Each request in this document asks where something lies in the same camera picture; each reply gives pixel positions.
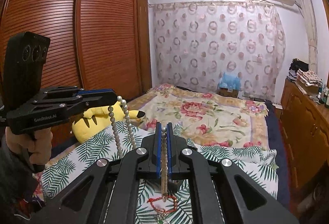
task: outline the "red string bracelet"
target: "red string bracelet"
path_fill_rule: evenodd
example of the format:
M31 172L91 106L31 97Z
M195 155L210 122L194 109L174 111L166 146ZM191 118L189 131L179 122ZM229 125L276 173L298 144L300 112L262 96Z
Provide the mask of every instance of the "red string bracelet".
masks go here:
M156 208L153 204L153 202L156 202L156 201L159 201L159 200L162 200L162 197L158 197L158 198L149 198L147 200L148 203L150 203L150 205L152 206L152 208L159 214L169 214L169 213L172 213L172 212L175 212L177 210L177 198L173 195L169 195L168 196L168 199L171 198L173 201L174 201L174 207L170 210L165 210L165 209L162 209L162 208Z

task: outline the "curtain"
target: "curtain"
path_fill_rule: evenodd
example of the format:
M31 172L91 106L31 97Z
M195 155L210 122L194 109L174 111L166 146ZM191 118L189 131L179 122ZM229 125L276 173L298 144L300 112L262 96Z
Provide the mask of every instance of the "curtain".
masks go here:
M263 2L154 5L160 83L215 92L218 83L272 100L285 55L275 7Z
M311 0L300 0L309 43L309 69L317 73L317 33Z

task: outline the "dark sleeve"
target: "dark sleeve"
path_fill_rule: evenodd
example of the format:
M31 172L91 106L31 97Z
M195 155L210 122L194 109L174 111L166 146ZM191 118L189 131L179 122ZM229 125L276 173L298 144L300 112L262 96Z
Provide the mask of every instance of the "dark sleeve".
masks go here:
M5 136L2 138L0 148L0 181L1 198L8 204L30 196L38 184L22 156L9 150Z

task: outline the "person's hand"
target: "person's hand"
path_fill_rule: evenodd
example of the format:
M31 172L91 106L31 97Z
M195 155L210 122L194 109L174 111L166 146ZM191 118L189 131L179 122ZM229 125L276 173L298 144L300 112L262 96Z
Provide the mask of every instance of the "person's hand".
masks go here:
M50 128L37 130L34 132L36 140L32 140L29 135L14 135L10 127L6 127L6 143L8 148L16 154L22 154L22 148L26 148L30 153L30 163L45 165L51 156L51 140L53 134Z

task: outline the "bedspread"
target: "bedspread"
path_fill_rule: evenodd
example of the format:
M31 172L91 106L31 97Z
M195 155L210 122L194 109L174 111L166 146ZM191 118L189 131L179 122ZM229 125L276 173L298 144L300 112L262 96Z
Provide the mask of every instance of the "bedspread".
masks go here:
M129 133L124 122L117 122L120 141L123 152L132 150ZM142 138L150 135L149 132L133 127L136 144L140 146ZM249 148L227 148L220 145L201 146L195 145L198 151L209 160L219 161L223 158L231 159L254 181L270 193L275 199L278 191L278 177L275 172L274 158L276 150L262 150L259 146ZM96 134L64 158L47 167L41 176L41 182L45 197L53 198L63 188L70 184L86 168L92 165L99 158L107 158L110 161L116 160L116 143L111 126ZM136 224L155 223L155 211L147 200L150 197L161 196L161 188L157 183L140 180L138 202L136 210ZM192 208L188 181L184 181L180 190L175 194L178 198L177 211L171 213L167 220L171 224L192 224ZM172 208L172 202L156 202L156 206Z
M268 111L263 102L196 93L163 84L128 106L146 113L142 122L134 124L149 132L155 131L157 121L172 122L175 133L201 146L269 148L265 121Z

